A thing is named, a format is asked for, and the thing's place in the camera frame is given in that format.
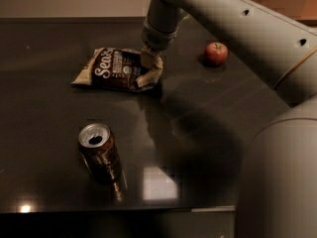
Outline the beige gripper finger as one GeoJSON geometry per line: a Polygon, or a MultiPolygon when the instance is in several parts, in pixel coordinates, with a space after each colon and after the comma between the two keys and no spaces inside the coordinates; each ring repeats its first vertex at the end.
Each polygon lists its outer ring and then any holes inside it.
{"type": "Polygon", "coordinates": [[[148,48],[141,49],[141,65],[146,69],[158,69],[159,53],[148,48]]]}

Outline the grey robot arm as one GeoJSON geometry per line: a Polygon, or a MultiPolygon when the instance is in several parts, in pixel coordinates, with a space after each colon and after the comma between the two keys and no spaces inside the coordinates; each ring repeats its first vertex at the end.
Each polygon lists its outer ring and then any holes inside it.
{"type": "Polygon", "coordinates": [[[235,238],[317,238],[317,36],[251,0],[152,0],[142,33],[158,54],[191,16],[245,71],[234,84],[244,137],[235,238]]]}

